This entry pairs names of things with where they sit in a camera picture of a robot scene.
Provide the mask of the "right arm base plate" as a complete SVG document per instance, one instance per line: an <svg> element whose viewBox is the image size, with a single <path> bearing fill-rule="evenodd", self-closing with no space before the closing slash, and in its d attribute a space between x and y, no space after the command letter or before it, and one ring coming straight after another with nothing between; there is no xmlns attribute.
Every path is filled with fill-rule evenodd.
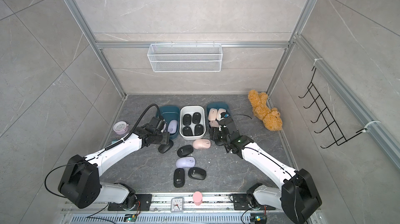
<svg viewBox="0 0 400 224"><path fill-rule="evenodd" d="M229 199L235 210L276 210L275 207L269 205L260 205L251 193L233 193L229 195Z"/></svg>

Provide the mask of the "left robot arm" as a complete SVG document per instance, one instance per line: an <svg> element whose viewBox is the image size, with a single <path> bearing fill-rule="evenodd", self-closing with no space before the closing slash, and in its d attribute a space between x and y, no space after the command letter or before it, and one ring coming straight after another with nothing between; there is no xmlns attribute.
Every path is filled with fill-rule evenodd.
<svg viewBox="0 0 400 224"><path fill-rule="evenodd" d="M116 143L86 156L75 155L63 165L64 173L58 185L58 191L50 193L68 199L79 209L93 203L107 202L118 205L124 210L135 207L135 190L124 183L101 182L100 177L114 164L126 156L151 144L169 143L169 132L164 129L166 121L158 112L149 123L140 126L141 119L152 107L149 105L140 115L132 129Z"/></svg>

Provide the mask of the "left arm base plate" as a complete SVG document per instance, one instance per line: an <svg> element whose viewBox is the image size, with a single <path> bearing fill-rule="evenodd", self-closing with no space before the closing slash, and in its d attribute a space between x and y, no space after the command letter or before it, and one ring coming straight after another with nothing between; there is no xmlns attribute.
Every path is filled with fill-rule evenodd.
<svg viewBox="0 0 400 224"><path fill-rule="evenodd" d="M150 210L152 194L129 194L123 203L110 203L108 211Z"/></svg>

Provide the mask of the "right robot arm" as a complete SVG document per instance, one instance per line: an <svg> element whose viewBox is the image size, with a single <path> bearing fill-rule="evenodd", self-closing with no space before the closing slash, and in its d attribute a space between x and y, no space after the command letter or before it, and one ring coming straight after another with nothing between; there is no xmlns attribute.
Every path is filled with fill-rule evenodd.
<svg viewBox="0 0 400 224"><path fill-rule="evenodd" d="M307 223L322 205L311 174L305 169L296 170L287 166L264 151L253 139L240 134L232 116L222 118L217 123L217 137L226 151L253 164L277 186L253 185L246 192L249 206L252 209L262 206L280 209L293 223Z"/></svg>

